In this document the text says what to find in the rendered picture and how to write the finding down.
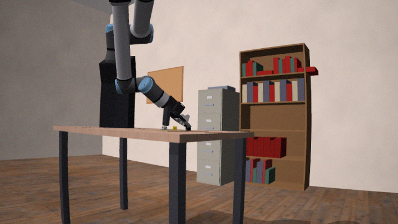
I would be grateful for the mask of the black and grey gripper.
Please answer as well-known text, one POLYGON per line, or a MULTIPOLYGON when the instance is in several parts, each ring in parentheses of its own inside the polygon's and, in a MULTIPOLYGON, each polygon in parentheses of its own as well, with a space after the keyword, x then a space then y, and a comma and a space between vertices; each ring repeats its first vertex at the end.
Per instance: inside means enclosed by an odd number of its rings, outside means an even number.
POLYGON ((184 127, 192 127, 188 121, 189 121, 189 115, 184 115, 181 114, 182 111, 185 109, 185 106, 178 102, 175 98, 173 98, 171 95, 169 96, 169 100, 167 103, 162 106, 161 108, 165 108, 166 106, 171 106, 170 108, 170 117, 174 119, 176 122, 181 124, 184 127))

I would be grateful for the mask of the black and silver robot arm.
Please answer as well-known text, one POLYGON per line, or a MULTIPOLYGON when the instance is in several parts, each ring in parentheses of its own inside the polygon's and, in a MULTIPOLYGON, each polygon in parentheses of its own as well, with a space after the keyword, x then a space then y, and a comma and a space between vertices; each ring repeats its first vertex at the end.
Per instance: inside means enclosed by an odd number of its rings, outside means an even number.
POLYGON ((135 0, 131 25, 129 25, 128 8, 130 2, 131 0, 109 0, 112 5, 113 24, 107 25, 105 29, 107 41, 105 61, 116 63, 115 86, 118 94, 141 92, 160 108, 167 103, 169 95, 151 76, 132 78, 131 72, 130 45, 148 44, 153 41, 154 29, 150 19, 154 0, 135 0))

